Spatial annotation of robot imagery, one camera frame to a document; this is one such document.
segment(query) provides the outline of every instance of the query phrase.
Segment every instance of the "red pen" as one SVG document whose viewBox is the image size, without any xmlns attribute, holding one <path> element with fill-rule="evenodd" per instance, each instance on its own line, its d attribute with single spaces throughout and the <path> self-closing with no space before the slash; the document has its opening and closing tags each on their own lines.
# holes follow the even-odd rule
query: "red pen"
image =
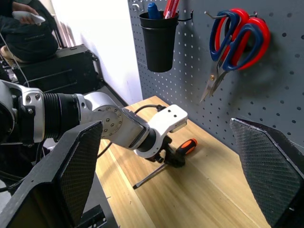
<svg viewBox="0 0 304 228">
<path fill-rule="evenodd" d="M 173 18 L 175 16 L 179 2 L 180 2 L 180 0 L 168 0 L 166 9 L 163 13 L 163 16 L 165 17 L 165 19 Z"/>
</svg>

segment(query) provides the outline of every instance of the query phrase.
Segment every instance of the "white controller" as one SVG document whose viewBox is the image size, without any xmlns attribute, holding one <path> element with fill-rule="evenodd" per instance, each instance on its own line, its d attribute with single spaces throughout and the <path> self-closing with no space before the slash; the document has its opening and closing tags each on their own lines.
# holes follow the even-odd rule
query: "white controller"
<svg viewBox="0 0 304 228">
<path fill-rule="evenodd" d="M 17 20 L 21 20 L 23 17 L 32 18 L 35 24 L 40 24 L 46 21 L 42 16 L 35 15 L 26 11 L 14 11 L 12 15 L 13 18 Z"/>
</svg>

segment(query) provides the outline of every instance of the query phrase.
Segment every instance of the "person's hand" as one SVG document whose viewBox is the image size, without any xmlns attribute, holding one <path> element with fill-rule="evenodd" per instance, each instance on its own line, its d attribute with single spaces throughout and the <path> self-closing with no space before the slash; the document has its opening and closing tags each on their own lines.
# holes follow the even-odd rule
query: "person's hand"
<svg viewBox="0 0 304 228">
<path fill-rule="evenodd" d="M 13 2 L 13 12 L 14 11 L 27 11 L 35 15 L 38 15 L 37 11 L 31 8 L 30 6 L 17 2 Z M 32 24 L 32 25 L 35 24 L 34 20 L 31 17 L 23 17 L 20 19 L 20 22 L 22 24 Z"/>
</svg>

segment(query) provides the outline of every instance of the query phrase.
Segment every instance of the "orange screwdriver handle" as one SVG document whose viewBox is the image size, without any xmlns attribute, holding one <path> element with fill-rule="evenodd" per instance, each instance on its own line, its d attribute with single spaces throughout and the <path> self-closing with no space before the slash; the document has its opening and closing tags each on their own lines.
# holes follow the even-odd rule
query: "orange screwdriver handle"
<svg viewBox="0 0 304 228">
<path fill-rule="evenodd" d="M 176 153 L 185 156 L 191 153 L 197 145 L 198 141 L 196 139 L 189 139 L 176 150 Z"/>
</svg>

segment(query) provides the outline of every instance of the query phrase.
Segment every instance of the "blue pen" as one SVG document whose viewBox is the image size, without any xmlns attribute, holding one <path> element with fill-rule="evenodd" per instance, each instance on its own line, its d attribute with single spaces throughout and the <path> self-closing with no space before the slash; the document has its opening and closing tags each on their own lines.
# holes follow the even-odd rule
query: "blue pen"
<svg viewBox="0 0 304 228">
<path fill-rule="evenodd" d="M 156 19 L 156 20 L 162 19 L 161 14 L 157 9 L 157 5 L 154 2 L 149 3 L 148 5 L 148 14 L 149 14 L 149 19 Z"/>
</svg>

